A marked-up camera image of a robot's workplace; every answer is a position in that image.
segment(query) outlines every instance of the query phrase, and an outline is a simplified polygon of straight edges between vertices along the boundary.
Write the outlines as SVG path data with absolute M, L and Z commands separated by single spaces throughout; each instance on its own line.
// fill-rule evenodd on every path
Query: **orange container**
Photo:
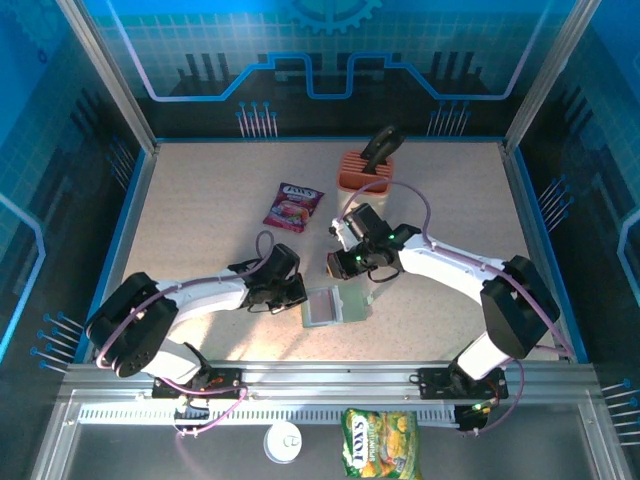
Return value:
M 386 165 L 380 164 L 376 166 L 376 174 L 373 175 L 362 172 L 364 167 L 367 166 L 368 160 L 360 158 L 360 154 L 361 152 L 357 150 L 350 150 L 342 156 L 342 160 L 340 161 L 340 168 L 338 169 L 338 175 L 336 177 L 338 186 L 338 212 L 342 211 L 356 190 L 376 180 L 383 178 L 391 179 L 393 177 L 393 158 L 387 157 Z M 349 210 L 363 203 L 368 203 L 378 215 L 382 216 L 390 190 L 390 183 L 386 185 L 376 185 L 366 190 L 351 202 Z

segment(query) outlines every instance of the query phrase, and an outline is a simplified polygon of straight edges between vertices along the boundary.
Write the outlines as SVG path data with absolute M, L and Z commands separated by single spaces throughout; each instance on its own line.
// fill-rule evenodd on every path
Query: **black clamp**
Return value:
M 405 138 L 406 135 L 401 133 L 395 125 L 384 127 L 376 133 L 360 154 L 360 158 L 368 161 L 362 173 L 375 175 L 376 167 L 386 165 L 387 157 L 400 148 Z
M 327 256 L 327 270 L 332 277 L 348 280 L 367 273 L 371 281 L 382 283 L 404 271 L 398 252 L 420 229 L 402 224 L 391 230 L 368 203 L 348 213 L 344 221 L 360 243 L 348 252 L 338 250 Z M 381 267 L 391 267 L 395 273 L 384 279 L 372 278 L 371 272 Z
M 230 265 L 229 270 L 242 273 L 250 269 L 260 259 Z M 302 275 L 298 273 L 300 257 L 289 247 L 278 243 L 267 262 L 258 271 L 243 277 L 249 289 L 240 308 L 248 308 L 256 312 L 253 307 L 266 304 L 272 314 L 293 308 L 307 300 Z

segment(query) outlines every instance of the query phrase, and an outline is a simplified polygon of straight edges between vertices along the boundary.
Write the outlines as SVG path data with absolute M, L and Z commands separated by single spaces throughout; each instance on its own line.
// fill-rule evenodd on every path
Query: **black handle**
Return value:
M 362 173 L 376 173 L 376 167 L 386 163 L 389 155 L 395 152 L 406 136 L 395 125 L 389 125 L 380 130 L 360 154 L 360 158 L 368 160 Z

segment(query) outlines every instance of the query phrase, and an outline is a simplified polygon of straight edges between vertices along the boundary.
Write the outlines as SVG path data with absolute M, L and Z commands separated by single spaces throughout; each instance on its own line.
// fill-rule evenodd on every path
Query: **red candy bag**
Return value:
M 318 206 L 324 193 L 311 188 L 281 183 L 271 211 L 262 223 L 300 233 Z

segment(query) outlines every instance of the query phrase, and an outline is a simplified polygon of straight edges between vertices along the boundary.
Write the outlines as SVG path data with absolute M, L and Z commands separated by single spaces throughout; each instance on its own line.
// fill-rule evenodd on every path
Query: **green candy bag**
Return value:
M 349 408 L 341 423 L 342 462 L 348 477 L 422 480 L 415 412 Z

